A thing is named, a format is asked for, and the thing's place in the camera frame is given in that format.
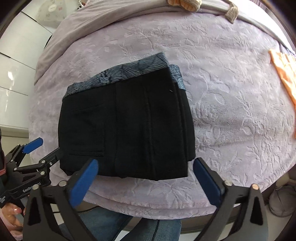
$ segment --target orange cloth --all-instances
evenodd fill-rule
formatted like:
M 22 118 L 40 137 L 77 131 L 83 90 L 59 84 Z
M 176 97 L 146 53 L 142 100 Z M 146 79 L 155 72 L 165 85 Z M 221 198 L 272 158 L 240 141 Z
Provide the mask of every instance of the orange cloth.
M 269 53 L 296 111 L 296 59 L 292 55 L 276 52 L 273 49 L 269 50 Z

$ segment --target bed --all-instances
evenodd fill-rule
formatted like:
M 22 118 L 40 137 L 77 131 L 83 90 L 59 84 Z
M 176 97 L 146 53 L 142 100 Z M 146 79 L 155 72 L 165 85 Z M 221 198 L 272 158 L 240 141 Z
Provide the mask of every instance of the bed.
M 235 2 L 242 11 L 231 24 L 224 17 L 228 5 L 219 0 L 203 1 L 198 13 L 166 6 L 165 1 L 145 1 L 151 4 L 148 9 L 139 5 L 115 20 L 110 15 L 95 19 L 101 2 L 68 16 L 39 59 L 29 135 L 30 140 L 42 137 L 44 144 L 31 154 L 34 163 L 58 147 L 59 113 L 69 85 L 164 52 L 182 73 L 197 157 L 224 180 L 240 186 L 257 183 L 261 190 L 295 165 L 294 106 L 268 53 L 289 52 L 291 46 L 259 6 Z M 84 28 L 78 33 L 75 26 Z M 53 185 L 69 178 L 58 163 L 51 170 Z M 84 200 L 151 219 L 189 218 L 215 210 L 193 174 L 192 162 L 188 177 L 173 180 L 97 176 Z

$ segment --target lavender blanket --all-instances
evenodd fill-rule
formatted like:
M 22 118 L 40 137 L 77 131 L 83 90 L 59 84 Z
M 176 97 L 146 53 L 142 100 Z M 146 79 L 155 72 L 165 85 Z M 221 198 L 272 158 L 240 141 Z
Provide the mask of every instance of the lavender blanket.
M 35 85 L 30 139 L 44 144 L 34 162 L 58 146 L 62 98 L 74 82 L 112 66 L 164 52 L 180 67 L 194 120 L 196 156 L 236 185 L 269 187 L 296 163 L 295 113 L 268 50 L 280 44 L 242 20 L 209 13 L 165 12 L 108 25 L 70 45 Z M 132 216 L 188 218 L 212 213 L 192 172 L 151 181 L 98 176 L 85 201 Z M 68 177 L 59 163 L 52 184 Z

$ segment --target metal screw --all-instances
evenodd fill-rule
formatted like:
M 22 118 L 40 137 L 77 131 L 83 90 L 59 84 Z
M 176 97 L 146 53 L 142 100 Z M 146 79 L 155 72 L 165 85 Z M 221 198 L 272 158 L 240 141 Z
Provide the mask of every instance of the metal screw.
M 233 183 L 232 183 L 231 180 L 225 180 L 225 181 L 224 181 L 224 184 L 225 184 L 226 186 L 229 186 L 229 187 L 230 187 L 230 186 L 232 186 Z
M 258 190 L 259 186 L 257 184 L 252 184 L 252 188 L 255 189 L 255 190 Z
M 33 190 L 36 190 L 36 189 L 38 189 L 39 188 L 39 184 L 34 184 L 33 186 L 32 186 L 32 189 Z
M 67 181 L 65 181 L 65 180 L 59 182 L 60 187 L 64 187 L 66 185 L 67 185 Z

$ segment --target person's leg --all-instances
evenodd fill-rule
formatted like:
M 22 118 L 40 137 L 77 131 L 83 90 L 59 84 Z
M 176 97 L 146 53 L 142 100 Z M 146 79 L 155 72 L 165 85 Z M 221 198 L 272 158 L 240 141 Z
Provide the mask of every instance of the person's leg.
M 132 218 L 102 207 L 80 213 L 79 216 L 98 241 L 114 241 Z M 64 223 L 59 227 L 66 238 L 73 240 Z
M 181 220 L 154 220 L 142 218 L 121 241 L 178 241 Z

